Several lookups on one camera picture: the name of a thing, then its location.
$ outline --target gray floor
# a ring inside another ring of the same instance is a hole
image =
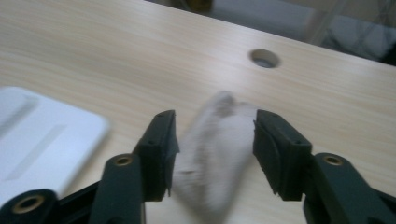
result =
[[[281,0],[214,0],[213,3],[210,11],[200,14],[300,41],[304,41],[306,20],[313,10]],[[188,10],[182,0],[173,0],[173,6]],[[390,22],[396,24],[395,15],[390,16]],[[396,29],[337,16],[321,46],[378,61],[395,42]]]

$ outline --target light wood tabletop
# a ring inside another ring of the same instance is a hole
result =
[[[263,68],[254,49],[280,60]],[[218,91],[275,112],[314,145],[350,160],[396,196],[396,68],[142,0],[0,1],[0,86],[20,86],[107,117],[111,131],[68,193],[131,152],[152,117],[177,112],[177,135]],[[177,200],[147,203],[148,223],[198,223]],[[256,161],[227,223],[305,223]]]

